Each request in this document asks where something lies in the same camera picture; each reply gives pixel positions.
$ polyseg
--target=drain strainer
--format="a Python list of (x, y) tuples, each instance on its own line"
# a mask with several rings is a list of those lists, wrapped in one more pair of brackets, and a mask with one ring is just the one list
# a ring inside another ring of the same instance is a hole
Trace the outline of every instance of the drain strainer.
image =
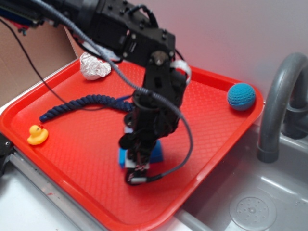
[(276, 220), (276, 207), (266, 195), (245, 192), (236, 196), (230, 204), (232, 220), (242, 229), (262, 231)]

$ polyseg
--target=red tray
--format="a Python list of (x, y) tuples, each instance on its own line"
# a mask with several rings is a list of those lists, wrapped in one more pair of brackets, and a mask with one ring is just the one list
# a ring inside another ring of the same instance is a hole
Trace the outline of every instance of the red tray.
[[(119, 67), (133, 82), (142, 83), (143, 68), (128, 63)], [(177, 211), (263, 108), (256, 89), (252, 108), (245, 112), (231, 109), (227, 91), (237, 80), (197, 68), (192, 71), (181, 110), (192, 129), (194, 150), (184, 167), (155, 182), (139, 186), (124, 182), (125, 172), (118, 164), (123, 112), (105, 109), (66, 113), (44, 123), (50, 135), (43, 144), (29, 145), (29, 128), (39, 124), (39, 116), (47, 110), (62, 104), (43, 84), (3, 112), (0, 131), (105, 227), (118, 231), (154, 229)], [(87, 81), (79, 71), (79, 61), (47, 82), (66, 101), (88, 94), (117, 98), (133, 92), (115, 72)], [(178, 165), (189, 148), (182, 123), (161, 142), (164, 161), (151, 165), (150, 176)]]

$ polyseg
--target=blue ball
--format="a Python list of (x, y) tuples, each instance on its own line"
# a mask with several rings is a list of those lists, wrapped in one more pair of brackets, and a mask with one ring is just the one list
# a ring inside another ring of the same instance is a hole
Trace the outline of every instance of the blue ball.
[(237, 83), (228, 91), (228, 103), (238, 111), (250, 108), (256, 100), (256, 92), (249, 84)]

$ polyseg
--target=metal bracket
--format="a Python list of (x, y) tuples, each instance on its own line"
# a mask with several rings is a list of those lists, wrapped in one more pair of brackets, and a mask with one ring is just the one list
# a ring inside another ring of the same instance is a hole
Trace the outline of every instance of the metal bracket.
[(3, 176), (10, 154), (13, 152), (13, 143), (0, 133), (0, 177)]

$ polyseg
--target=faucet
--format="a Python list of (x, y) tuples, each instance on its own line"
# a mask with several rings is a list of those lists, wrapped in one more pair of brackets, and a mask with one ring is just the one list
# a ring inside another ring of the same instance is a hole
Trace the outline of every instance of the faucet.
[(308, 59), (301, 53), (288, 55), (271, 85), (257, 142), (257, 157), (272, 163), (279, 156), (280, 132), (293, 139), (308, 134)]

